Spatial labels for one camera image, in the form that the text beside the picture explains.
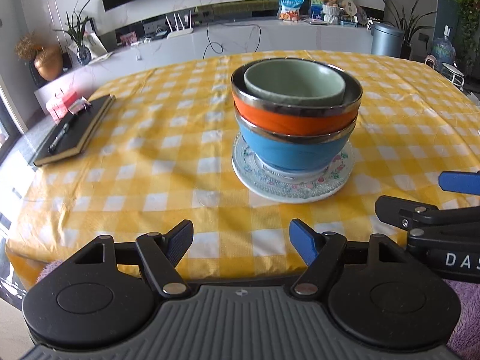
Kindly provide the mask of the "blue steel-lined bowl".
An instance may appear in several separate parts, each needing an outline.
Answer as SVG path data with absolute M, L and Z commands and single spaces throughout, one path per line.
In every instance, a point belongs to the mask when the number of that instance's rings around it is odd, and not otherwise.
M 286 172 L 327 167 L 352 135 L 357 118 L 345 128 L 318 136 L 273 133 L 235 113 L 240 133 L 250 149 L 266 164 Z

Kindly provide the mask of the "orange steel-lined bowl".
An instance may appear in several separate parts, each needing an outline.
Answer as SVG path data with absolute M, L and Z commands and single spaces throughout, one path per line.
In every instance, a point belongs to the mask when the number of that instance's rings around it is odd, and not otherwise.
M 293 106 L 269 102 L 247 88 L 244 74 L 256 65 L 253 61 L 237 68 L 231 76 L 233 102 L 240 116 L 271 133 L 313 137 L 335 133 L 350 125 L 358 115 L 363 96 L 360 82 L 339 67 L 326 63 L 346 84 L 343 100 L 335 106 Z

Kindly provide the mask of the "green ceramic bowl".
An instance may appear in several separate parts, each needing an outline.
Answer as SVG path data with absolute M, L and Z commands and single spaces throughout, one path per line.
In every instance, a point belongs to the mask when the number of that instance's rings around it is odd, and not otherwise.
M 249 92 L 265 101 L 298 107 L 326 107 L 342 103 L 343 77 L 321 63 L 296 58 L 266 59 L 244 72 Z

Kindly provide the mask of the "small white floral plate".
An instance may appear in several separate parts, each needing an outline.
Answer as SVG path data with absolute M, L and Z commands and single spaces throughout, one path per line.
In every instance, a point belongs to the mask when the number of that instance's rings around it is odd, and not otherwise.
M 259 165 L 259 168 L 266 172 L 269 176 L 276 180 L 281 180 L 290 184 L 298 184 L 304 182 L 310 182 L 317 180 L 328 170 L 328 166 L 325 166 L 322 169 L 310 170 L 310 171 L 289 171 L 281 169 L 272 165 L 269 165 L 264 160 L 262 160 L 257 154 L 255 154 L 256 163 Z

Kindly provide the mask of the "yellow checkered tablecloth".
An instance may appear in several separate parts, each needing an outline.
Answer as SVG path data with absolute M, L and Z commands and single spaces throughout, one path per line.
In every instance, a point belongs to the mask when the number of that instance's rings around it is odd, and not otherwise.
M 183 219 L 193 244 L 178 265 L 187 279 L 240 278 L 298 271 L 288 224 L 354 241 L 405 235 L 377 220 L 374 203 L 391 195 L 443 209 L 479 199 L 439 188 L 440 172 L 479 169 L 479 108 L 422 63 L 297 50 L 295 57 L 333 64 L 363 86 L 350 141 L 355 167 L 323 201 L 277 204 L 251 193 L 231 166 L 238 125 L 232 72 L 255 53 L 178 63 L 112 80 L 98 95 L 115 102 L 86 151 L 39 169 L 11 223 L 7 256 L 26 288 L 43 267 L 64 260 L 96 236 L 132 242 L 165 233 Z

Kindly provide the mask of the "blue water bottle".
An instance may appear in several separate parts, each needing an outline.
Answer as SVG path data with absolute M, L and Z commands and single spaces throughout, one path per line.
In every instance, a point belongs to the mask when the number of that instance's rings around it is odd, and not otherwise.
M 456 59 L 456 49 L 450 41 L 451 28 L 446 25 L 442 37 L 433 40 L 431 55 L 435 59 L 434 69 L 440 71 L 444 63 L 453 65 Z

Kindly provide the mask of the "black notebook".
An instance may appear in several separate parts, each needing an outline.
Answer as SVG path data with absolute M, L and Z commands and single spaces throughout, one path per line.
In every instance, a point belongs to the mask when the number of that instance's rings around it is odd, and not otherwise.
M 36 167 L 42 167 L 43 165 L 75 157 L 82 153 L 115 100 L 115 96 L 108 94 L 89 101 L 91 103 L 89 111 L 85 111 L 78 115 L 78 120 L 72 125 L 72 127 L 70 127 L 67 134 L 58 144 L 55 152 L 49 154 L 48 146 L 55 139 L 64 124 L 72 119 L 73 115 L 67 113 L 42 142 L 41 147 L 37 150 L 37 155 L 32 161 L 33 165 Z

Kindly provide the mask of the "black pen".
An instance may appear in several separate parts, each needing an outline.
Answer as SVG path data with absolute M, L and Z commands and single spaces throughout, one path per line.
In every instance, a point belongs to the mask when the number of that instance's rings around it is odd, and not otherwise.
M 55 139 L 52 141 L 52 143 L 48 146 L 48 153 L 53 154 L 55 150 L 57 149 L 60 141 L 62 141 L 63 137 L 67 134 L 69 131 L 70 127 L 74 125 L 74 123 L 78 120 L 78 115 L 73 115 L 72 119 L 70 119 L 68 122 L 64 124 L 60 132 L 56 135 Z

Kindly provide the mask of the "grey metal bin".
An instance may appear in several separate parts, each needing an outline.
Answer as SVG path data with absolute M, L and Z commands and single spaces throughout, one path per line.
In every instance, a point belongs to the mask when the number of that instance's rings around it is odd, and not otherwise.
M 399 58 L 404 39 L 404 32 L 390 24 L 374 23 L 371 27 L 373 36 L 371 54 Z

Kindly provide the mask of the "pink binder clip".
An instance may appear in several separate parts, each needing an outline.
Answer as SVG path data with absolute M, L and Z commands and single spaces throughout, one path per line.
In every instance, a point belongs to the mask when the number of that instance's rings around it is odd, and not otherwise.
M 74 116 L 79 116 L 83 112 L 89 111 L 89 108 L 91 108 L 91 103 L 85 97 L 80 97 L 70 105 L 68 112 Z

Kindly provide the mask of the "potted green plant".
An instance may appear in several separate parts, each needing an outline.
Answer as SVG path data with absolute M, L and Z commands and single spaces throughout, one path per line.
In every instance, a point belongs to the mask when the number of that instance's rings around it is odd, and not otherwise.
M 400 57 L 402 59 L 410 59 L 413 51 L 413 37 L 423 29 L 432 29 L 432 25 L 421 24 L 420 21 L 437 13 L 436 10 L 428 11 L 427 13 L 418 14 L 416 8 L 420 0 L 415 0 L 410 12 L 407 14 L 405 7 L 397 8 L 393 0 L 382 0 L 385 9 L 393 16 L 393 21 L 388 21 L 403 33 L 403 40 L 400 50 Z

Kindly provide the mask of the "pink box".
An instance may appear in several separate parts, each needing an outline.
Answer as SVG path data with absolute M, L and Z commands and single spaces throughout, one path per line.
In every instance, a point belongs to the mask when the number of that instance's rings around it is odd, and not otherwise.
M 55 96 L 46 103 L 46 109 L 56 124 L 66 116 L 68 108 L 70 108 L 78 98 L 77 91 L 70 89 L 65 93 L 60 92 L 59 94 L 55 94 Z

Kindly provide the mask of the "white tv cabinet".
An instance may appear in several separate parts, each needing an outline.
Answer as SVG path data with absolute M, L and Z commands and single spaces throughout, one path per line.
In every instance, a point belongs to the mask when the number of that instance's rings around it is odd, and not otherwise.
M 254 51 L 326 50 L 368 54 L 373 37 L 366 28 L 287 23 L 278 19 L 208 24 L 190 35 L 117 49 L 107 59 L 76 67 L 34 92 L 42 109 L 60 92 L 74 89 L 89 97 L 107 82 L 152 68 L 222 55 Z

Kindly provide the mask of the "teddy bear toy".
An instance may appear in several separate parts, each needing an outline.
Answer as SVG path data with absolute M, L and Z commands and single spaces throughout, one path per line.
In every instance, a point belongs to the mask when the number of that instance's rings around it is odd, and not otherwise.
M 324 21 L 327 24 L 338 24 L 338 16 L 340 14 L 338 0 L 322 0 L 322 11 L 324 14 Z

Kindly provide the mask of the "golden vase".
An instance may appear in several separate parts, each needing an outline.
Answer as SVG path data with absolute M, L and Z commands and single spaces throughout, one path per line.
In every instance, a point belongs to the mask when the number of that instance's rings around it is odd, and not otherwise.
M 34 60 L 39 75 L 46 81 L 57 79 L 63 72 L 64 62 L 58 46 L 48 46 L 40 51 Z

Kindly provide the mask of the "white wifi router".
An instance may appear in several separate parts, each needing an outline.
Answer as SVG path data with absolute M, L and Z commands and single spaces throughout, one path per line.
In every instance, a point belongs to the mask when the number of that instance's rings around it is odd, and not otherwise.
M 194 32 L 193 16 L 190 10 L 183 15 L 174 12 L 165 18 L 168 24 L 167 38 L 178 38 Z

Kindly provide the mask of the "glass vase with plant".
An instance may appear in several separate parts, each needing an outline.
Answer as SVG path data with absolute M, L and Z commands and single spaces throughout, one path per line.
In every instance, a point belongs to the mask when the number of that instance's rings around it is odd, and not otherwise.
M 55 29 L 55 32 L 68 35 L 76 45 L 76 59 L 81 66 L 86 66 L 92 60 L 91 52 L 85 43 L 85 35 L 88 25 L 95 31 L 95 22 L 92 17 L 84 14 L 90 1 L 87 0 L 80 10 L 74 7 L 71 13 L 66 13 L 66 28 Z

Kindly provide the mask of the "blue snack bag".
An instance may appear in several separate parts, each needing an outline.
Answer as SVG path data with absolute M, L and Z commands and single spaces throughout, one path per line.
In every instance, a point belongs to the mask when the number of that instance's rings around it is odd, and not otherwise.
M 279 0 L 278 18 L 282 21 L 299 22 L 304 0 Z

